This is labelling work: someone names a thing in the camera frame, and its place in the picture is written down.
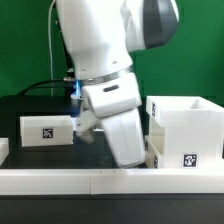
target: white platform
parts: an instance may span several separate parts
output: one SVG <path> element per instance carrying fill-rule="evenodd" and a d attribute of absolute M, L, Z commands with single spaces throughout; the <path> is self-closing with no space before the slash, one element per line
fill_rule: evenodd
<path fill-rule="evenodd" d="M 224 169 L 0 171 L 0 195 L 150 193 L 224 193 Z"/>

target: black cable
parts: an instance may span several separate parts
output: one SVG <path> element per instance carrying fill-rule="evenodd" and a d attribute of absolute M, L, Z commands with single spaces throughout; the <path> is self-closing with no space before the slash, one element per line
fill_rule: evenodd
<path fill-rule="evenodd" d="M 24 96 L 29 90 L 31 90 L 35 87 L 38 87 L 38 86 L 43 85 L 43 84 L 55 83 L 55 82 L 63 82 L 63 79 L 51 79 L 51 80 L 46 80 L 46 81 L 41 81 L 41 82 L 34 83 L 34 84 L 28 86 L 26 89 L 20 91 L 17 95 L 18 96 Z"/>

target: white box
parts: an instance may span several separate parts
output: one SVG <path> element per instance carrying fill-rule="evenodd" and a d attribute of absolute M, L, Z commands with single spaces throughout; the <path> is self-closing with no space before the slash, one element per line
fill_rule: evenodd
<path fill-rule="evenodd" d="M 73 124 L 70 116 L 20 117 L 22 146 L 72 144 Z"/>
<path fill-rule="evenodd" d="M 0 138 L 0 166 L 5 161 L 8 154 L 9 154 L 8 138 Z"/>
<path fill-rule="evenodd" d="M 200 97 L 147 97 L 146 163 L 151 168 L 216 168 L 222 159 L 224 109 Z"/>

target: green background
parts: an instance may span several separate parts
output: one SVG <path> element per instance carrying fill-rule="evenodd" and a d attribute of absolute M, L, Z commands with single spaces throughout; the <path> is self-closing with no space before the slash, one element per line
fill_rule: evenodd
<path fill-rule="evenodd" d="M 51 0 L 0 1 L 0 96 L 50 78 L 50 4 Z M 224 1 L 177 4 L 180 24 L 170 43 L 132 54 L 141 94 L 203 96 L 224 106 Z M 65 60 L 54 23 L 52 31 L 55 78 L 61 78 Z"/>

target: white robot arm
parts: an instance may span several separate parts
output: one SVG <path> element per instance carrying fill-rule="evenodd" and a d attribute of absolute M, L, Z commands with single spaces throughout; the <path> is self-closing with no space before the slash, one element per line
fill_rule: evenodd
<path fill-rule="evenodd" d="M 137 109 L 141 98 L 128 52 L 170 39 L 178 22 L 175 1 L 56 0 L 56 4 L 65 45 L 82 82 L 85 110 L 78 135 L 92 142 L 92 127 L 101 127 L 119 167 L 143 163 Z"/>

